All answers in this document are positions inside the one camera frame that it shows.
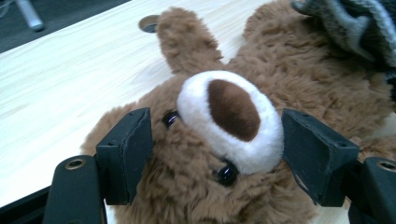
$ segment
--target brown teddy bear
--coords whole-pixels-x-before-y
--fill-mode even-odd
[[[382,75],[290,1],[258,8],[227,64],[193,12],[164,12],[157,31],[174,76],[106,113],[82,146],[93,155],[125,114],[150,107],[154,147],[133,203],[115,207],[119,223],[308,222],[315,206],[281,159],[284,108],[361,139],[362,160],[396,159],[394,137],[368,138],[392,111]]]

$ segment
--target table surface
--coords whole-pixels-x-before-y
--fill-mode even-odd
[[[56,165],[79,154],[105,112],[172,76],[141,19],[169,7],[194,10],[228,62],[264,2],[134,0],[0,54],[0,206],[50,185]],[[396,132],[394,125],[384,132]],[[346,210],[320,208],[315,222],[347,223]]]

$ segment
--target black button eye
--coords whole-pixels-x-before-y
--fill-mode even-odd
[[[238,169],[236,166],[230,162],[225,161],[227,163],[226,166],[218,169],[216,172],[216,176],[218,182],[224,187],[230,187],[233,183],[235,183],[236,178],[239,175]]]
[[[163,123],[165,124],[166,128],[169,128],[173,123],[175,123],[176,118],[179,117],[177,111],[170,111],[163,116]]]

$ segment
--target gray knitted cloth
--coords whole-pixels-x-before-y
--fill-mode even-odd
[[[291,0],[298,12],[318,17],[346,51],[396,67],[396,0]]]

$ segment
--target teddy bear snout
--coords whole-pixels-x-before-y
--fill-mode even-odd
[[[177,98],[183,122],[241,174],[270,172],[283,152],[283,128],[269,99],[243,77],[209,71],[190,77]]]

